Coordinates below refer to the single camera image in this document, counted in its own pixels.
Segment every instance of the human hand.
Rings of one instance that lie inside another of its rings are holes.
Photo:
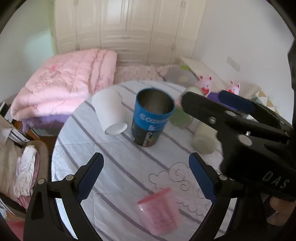
[[[271,219],[268,220],[268,223],[276,226],[284,225],[289,217],[291,216],[295,206],[296,201],[288,202],[276,197],[270,199],[270,206],[277,211],[277,214],[273,215]]]

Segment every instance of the screw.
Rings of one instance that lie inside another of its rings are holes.
[[[39,185],[41,185],[41,184],[43,184],[43,183],[44,183],[44,179],[43,179],[43,178],[41,178],[41,179],[38,180],[38,184],[39,184]]]
[[[66,180],[67,180],[67,181],[71,181],[73,178],[74,178],[73,175],[68,175],[68,176],[66,176]]]
[[[252,145],[251,139],[249,137],[245,136],[245,135],[239,135],[238,139],[245,146],[249,147],[249,146]]]
[[[225,175],[223,175],[223,174],[220,175],[219,178],[220,178],[220,180],[222,180],[222,181],[227,180],[227,176],[225,176]]]
[[[229,110],[226,110],[225,113],[233,117],[237,116],[236,114],[234,114],[232,111],[229,111]]]
[[[216,122],[217,122],[217,119],[216,119],[215,117],[211,116],[211,117],[209,118],[209,123],[210,123],[210,124],[215,125]]]

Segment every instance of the wall switch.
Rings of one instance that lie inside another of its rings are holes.
[[[227,59],[226,59],[226,63],[228,63],[232,68],[234,68],[237,72],[239,72],[240,71],[240,65],[237,63],[237,62],[235,62],[231,57],[227,57]]]

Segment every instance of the pink cup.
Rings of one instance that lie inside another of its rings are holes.
[[[164,188],[137,202],[137,209],[147,229],[153,235],[162,235],[178,228],[181,220],[171,188]]]

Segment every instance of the pink comforter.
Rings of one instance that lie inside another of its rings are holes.
[[[117,55],[90,49],[47,60],[11,105],[16,120],[72,114],[90,95],[113,84]]]

